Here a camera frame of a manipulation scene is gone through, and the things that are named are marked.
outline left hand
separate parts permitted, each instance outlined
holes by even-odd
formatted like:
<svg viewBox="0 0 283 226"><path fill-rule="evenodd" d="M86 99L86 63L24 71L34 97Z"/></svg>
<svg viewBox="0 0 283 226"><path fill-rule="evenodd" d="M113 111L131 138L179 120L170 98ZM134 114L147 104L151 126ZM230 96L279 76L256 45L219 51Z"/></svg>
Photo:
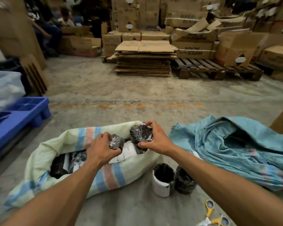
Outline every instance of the left hand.
<svg viewBox="0 0 283 226"><path fill-rule="evenodd" d="M121 154L121 149L111 150L109 148L109 141L111 140L111 135L108 132L104 134L98 134L95 140L92 140L91 146L87 149L87 160L86 162L91 162L98 164L99 169L109 163L111 159Z"/></svg>

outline crumpled blue sack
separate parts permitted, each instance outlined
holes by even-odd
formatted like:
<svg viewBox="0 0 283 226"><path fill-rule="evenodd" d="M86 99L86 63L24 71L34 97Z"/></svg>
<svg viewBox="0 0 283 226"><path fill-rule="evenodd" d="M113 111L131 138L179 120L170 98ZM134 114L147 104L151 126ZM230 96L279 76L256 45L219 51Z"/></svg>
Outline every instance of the crumpled blue sack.
<svg viewBox="0 0 283 226"><path fill-rule="evenodd" d="M173 126L171 141L270 190L283 189L283 135L244 117L207 117Z"/></svg>

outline dark jeans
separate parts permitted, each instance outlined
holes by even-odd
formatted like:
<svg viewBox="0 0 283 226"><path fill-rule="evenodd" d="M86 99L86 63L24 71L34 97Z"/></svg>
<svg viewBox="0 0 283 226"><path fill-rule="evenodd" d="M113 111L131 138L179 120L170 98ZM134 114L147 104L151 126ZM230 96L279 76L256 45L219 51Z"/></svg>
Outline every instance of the dark jeans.
<svg viewBox="0 0 283 226"><path fill-rule="evenodd" d="M56 27L54 25L46 23L46 22L39 22L38 25L45 32L47 32L48 34L51 35L51 39L49 40L47 46L54 49L54 50L57 50L58 45L59 45L61 38L62 38L61 29L59 29L58 27ZM39 42L41 49L44 50L44 46L43 46L44 36L43 36L43 34L40 32L40 30L38 30L36 28L34 28L34 31L35 31L35 34L37 36L37 39L38 39L38 42Z"/></svg>

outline concrete floor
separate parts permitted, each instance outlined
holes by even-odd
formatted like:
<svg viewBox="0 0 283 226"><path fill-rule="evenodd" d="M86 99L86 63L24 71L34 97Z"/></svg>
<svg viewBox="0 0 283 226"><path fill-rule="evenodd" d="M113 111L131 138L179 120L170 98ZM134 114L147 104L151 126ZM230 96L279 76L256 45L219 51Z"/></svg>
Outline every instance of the concrete floor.
<svg viewBox="0 0 283 226"><path fill-rule="evenodd" d="M169 133L176 123L190 124L209 115L243 116L269 126L283 108L283 82L267 76L258 82L116 76L114 64L103 64L99 57L62 56L47 64L50 87L45 96L53 116L6 157L0 206L22 180L31 152L66 129L156 120ZM176 167L169 158L159 160ZM160 198L151 189L150 175L148 171L130 185L86 200L76 225L190 226L204 220L208 197L200 187L190 196ZM14 211L0 213L0 222ZM223 213L218 206L214 212Z"/></svg>

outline scissors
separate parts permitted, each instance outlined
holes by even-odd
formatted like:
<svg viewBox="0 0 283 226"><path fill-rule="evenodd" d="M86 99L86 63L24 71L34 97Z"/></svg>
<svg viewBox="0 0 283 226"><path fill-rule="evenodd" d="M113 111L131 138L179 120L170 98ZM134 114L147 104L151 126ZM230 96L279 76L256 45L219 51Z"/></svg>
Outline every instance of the scissors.
<svg viewBox="0 0 283 226"><path fill-rule="evenodd" d="M221 215L221 217L213 219L213 220L209 219L213 209L215 208L215 204L212 200L206 200L205 206L208 210L208 212L206 214L206 218L205 218L204 221L200 222L196 226L208 226L210 224L218 224L218 226L219 225L221 225L221 226L229 226L230 225L230 220L223 215Z"/></svg>

